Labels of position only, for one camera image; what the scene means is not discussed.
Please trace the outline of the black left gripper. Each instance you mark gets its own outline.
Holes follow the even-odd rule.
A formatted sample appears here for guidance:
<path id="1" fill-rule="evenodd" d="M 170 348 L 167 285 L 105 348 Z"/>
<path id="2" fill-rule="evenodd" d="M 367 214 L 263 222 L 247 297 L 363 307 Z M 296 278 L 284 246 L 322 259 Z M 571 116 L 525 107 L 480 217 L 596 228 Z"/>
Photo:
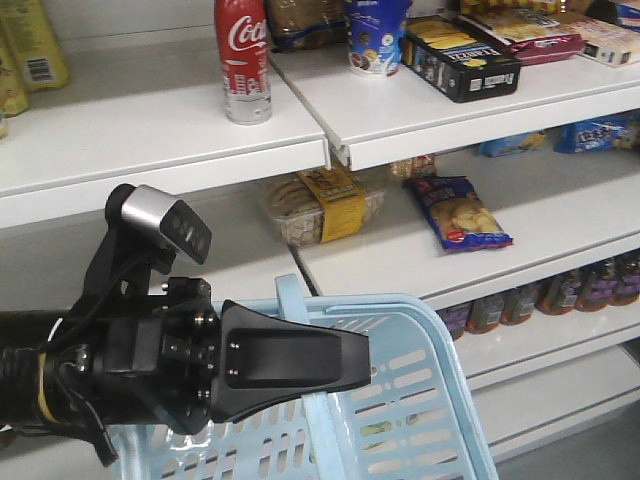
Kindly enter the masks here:
<path id="1" fill-rule="evenodd" d="M 303 395 L 370 382 L 367 336 L 231 300 L 219 329 L 210 285 L 186 277 L 170 278 L 162 295 L 109 301 L 49 349 L 54 415 L 90 433 L 163 424 L 195 434 L 210 419 L 238 422 Z"/>

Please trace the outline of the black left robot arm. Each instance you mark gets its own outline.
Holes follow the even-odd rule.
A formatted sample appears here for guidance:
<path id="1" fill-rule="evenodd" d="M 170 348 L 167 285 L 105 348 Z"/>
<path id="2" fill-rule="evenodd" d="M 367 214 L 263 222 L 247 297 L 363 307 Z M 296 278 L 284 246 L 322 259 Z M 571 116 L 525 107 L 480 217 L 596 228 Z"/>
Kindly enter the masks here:
<path id="1" fill-rule="evenodd" d="M 286 321 L 225 301 L 201 279 L 161 295 L 119 295 L 85 321 L 1 317 L 1 420 L 86 438 L 114 424 L 192 435 L 315 392 L 370 381 L 365 335 Z"/>

